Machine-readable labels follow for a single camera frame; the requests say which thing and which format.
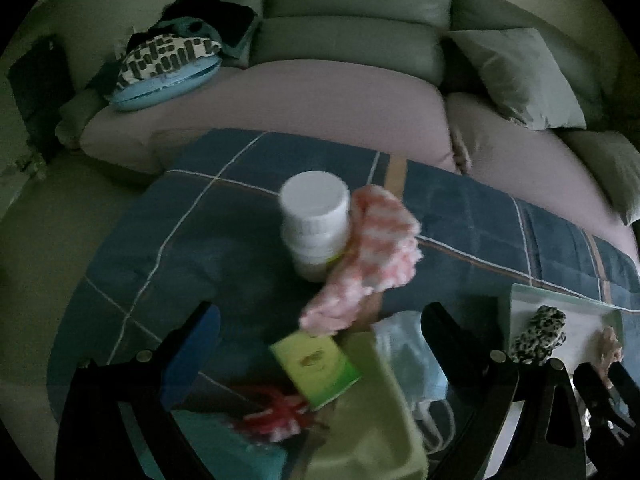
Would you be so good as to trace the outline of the green sofa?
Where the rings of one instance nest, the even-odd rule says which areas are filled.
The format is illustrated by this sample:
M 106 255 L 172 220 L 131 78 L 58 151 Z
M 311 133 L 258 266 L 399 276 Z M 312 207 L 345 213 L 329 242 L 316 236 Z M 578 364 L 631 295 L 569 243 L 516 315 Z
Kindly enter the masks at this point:
M 534 28 L 544 38 L 584 112 L 587 127 L 553 128 L 596 178 L 604 135 L 596 58 L 556 27 L 506 0 L 250 0 L 264 16 L 250 42 L 248 70 L 280 61 L 360 64 L 434 84 L 442 96 L 474 96 L 505 118 L 477 70 L 449 38 L 462 30 Z M 627 226 L 627 217 L 620 215 Z

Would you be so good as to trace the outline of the white pill bottle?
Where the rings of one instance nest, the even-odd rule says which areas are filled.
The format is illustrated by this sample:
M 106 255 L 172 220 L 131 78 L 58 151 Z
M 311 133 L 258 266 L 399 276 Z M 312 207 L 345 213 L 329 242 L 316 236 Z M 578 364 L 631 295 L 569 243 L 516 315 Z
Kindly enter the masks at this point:
M 350 237 L 350 192 L 335 174 L 305 171 L 280 188 L 281 236 L 298 275 L 323 282 Z

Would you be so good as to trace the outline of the grey green throw pillow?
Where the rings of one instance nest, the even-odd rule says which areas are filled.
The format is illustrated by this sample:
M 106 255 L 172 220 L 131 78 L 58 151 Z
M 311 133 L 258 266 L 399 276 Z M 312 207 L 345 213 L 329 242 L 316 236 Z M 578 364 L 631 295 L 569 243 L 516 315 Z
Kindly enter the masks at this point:
M 587 127 L 576 94 L 537 29 L 462 30 L 449 38 L 511 122 L 530 130 Z

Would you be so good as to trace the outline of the pink sofa seat cover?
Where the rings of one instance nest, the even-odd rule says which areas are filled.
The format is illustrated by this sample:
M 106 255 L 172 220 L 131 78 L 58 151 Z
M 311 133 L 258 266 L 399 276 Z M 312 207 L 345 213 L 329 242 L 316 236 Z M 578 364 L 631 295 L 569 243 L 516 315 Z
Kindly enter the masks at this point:
M 200 88 L 144 110 L 105 107 L 85 126 L 80 145 L 104 162 L 158 174 L 180 148 L 223 128 L 310 136 L 465 174 L 639 255 L 634 230 L 556 134 L 384 68 L 319 60 L 224 68 Z

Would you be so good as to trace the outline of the leopard print scrunchie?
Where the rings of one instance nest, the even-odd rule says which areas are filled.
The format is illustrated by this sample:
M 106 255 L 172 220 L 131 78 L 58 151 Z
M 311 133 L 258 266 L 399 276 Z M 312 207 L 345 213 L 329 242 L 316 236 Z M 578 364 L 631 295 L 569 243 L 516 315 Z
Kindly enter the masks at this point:
M 514 363 L 542 365 L 555 349 L 566 341 L 566 314 L 556 307 L 540 306 L 523 330 L 510 344 Z

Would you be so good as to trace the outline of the pale green tray box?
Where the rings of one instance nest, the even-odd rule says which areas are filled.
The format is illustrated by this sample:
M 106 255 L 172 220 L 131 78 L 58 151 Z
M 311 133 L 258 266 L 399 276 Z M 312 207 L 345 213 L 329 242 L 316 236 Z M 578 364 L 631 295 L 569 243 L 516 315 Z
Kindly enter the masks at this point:
M 561 360 L 568 374 L 583 362 L 596 364 L 599 340 L 606 326 L 612 327 L 617 341 L 625 348 L 622 310 L 600 301 L 552 292 L 538 287 L 513 284 L 499 299 L 498 322 L 504 336 L 504 348 L 526 330 L 530 319 L 541 306 L 555 307 L 565 314 L 562 331 L 565 341 L 552 356 Z

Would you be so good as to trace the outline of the pink white fuzzy sock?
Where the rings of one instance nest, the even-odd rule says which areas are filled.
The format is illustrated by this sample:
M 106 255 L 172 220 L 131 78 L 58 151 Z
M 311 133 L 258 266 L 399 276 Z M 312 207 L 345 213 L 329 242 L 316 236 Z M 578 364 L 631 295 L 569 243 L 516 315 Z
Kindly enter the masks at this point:
M 345 255 L 300 314 L 298 326 L 311 336 L 352 326 L 367 297 L 407 285 L 422 259 L 421 223 L 386 188 L 369 184 L 353 192 L 350 220 Z

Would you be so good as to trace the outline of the teal rolled towel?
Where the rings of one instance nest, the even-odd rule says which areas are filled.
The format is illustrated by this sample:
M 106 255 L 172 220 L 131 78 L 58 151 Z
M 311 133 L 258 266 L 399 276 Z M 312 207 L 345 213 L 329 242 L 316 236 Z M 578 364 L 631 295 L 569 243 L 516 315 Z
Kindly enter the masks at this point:
M 250 440 L 224 415 L 172 411 L 180 430 L 216 479 L 281 479 L 288 453 L 279 445 Z

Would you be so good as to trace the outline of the blue black-white patterned cushion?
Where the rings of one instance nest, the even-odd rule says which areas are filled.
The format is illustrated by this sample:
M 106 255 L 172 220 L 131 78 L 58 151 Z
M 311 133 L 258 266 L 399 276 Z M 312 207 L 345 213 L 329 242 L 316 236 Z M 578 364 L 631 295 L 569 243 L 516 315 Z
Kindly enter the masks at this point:
M 120 64 L 108 98 L 120 112 L 143 110 L 201 87 L 218 72 L 221 43 L 208 37 L 157 35 Z

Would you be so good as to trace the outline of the blue plaid blanket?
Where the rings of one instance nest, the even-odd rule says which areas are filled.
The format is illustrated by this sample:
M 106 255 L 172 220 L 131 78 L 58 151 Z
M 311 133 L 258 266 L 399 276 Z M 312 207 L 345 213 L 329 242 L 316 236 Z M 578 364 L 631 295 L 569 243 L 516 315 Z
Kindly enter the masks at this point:
M 240 382 L 285 385 L 270 342 L 294 330 L 316 286 L 294 271 L 280 237 L 279 186 L 329 169 L 351 186 L 381 183 L 390 163 L 364 148 L 304 136 L 214 130 L 186 148 L 120 219 L 58 326 L 47 371 L 60 422 L 60 479 L 139 478 L 142 440 L 107 431 L 106 390 L 77 389 L 82 363 L 109 368 L 156 347 L 202 301 L 220 332 L 193 363 L 193 400 L 224 400 Z M 441 302 L 465 326 L 494 324 L 490 300 L 515 282 L 622 308 L 618 336 L 639 371 L 639 272 L 626 254 L 542 208 L 467 177 L 410 162 L 404 200 L 421 222 L 416 276 L 383 311 Z

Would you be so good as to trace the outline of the light blue face mask pack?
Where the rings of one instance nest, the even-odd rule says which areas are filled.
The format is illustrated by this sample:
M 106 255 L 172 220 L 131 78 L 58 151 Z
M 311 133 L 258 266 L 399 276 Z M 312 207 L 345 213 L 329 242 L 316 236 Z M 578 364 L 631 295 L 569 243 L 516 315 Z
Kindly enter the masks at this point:
M 372 325 L 378 355 L 388 363 L 418 425 L 427 455 L 445 451 L 456 435 L 448 380 L 421 330 L 421 313 L 397 312 Z

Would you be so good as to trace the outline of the green tissue pack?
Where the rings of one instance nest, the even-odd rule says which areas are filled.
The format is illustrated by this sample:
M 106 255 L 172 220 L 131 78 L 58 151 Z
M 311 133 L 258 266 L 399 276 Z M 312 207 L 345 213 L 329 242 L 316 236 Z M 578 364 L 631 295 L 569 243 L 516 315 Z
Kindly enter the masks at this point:
M 318 411 L 361 378 L 331 336 L 310 336 L 298 330 L 269 346 L 282 370 L 309 406 Z

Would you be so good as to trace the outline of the dark clothes pile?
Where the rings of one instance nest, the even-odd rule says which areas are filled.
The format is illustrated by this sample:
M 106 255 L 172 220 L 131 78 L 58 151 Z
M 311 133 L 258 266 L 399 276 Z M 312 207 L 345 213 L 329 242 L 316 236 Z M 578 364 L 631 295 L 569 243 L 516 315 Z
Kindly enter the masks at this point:
M 227 66 L 247 68 L 250 40 L 259 15 L 250 6 L 226 0 L 175 0 L 163 8 L 148 32 L 215 39 Z

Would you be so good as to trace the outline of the red white yarn flower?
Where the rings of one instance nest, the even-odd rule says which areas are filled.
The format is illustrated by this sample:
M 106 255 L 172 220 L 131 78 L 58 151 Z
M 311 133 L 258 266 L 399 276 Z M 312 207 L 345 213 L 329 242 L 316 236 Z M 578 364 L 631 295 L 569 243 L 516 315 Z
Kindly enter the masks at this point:
M 298 393 L 286 396 L 276 388 L 243 387 L 239 394 L 250 409 L 232 419 L 232 425 L 245 437 L 278 443 L 298 436 L 314 423 L 307 400 Z

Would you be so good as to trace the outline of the light green cloth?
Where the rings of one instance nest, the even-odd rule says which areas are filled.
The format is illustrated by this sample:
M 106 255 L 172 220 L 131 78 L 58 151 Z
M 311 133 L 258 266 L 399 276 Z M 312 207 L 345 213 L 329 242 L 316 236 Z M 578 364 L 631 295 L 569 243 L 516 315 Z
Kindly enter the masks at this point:
M 425 479 L 423 440 L 372 333 L 352 333 L 343 349 L 361 378 L 336 401 L 329 435 L 312 454 L 307 479 Z

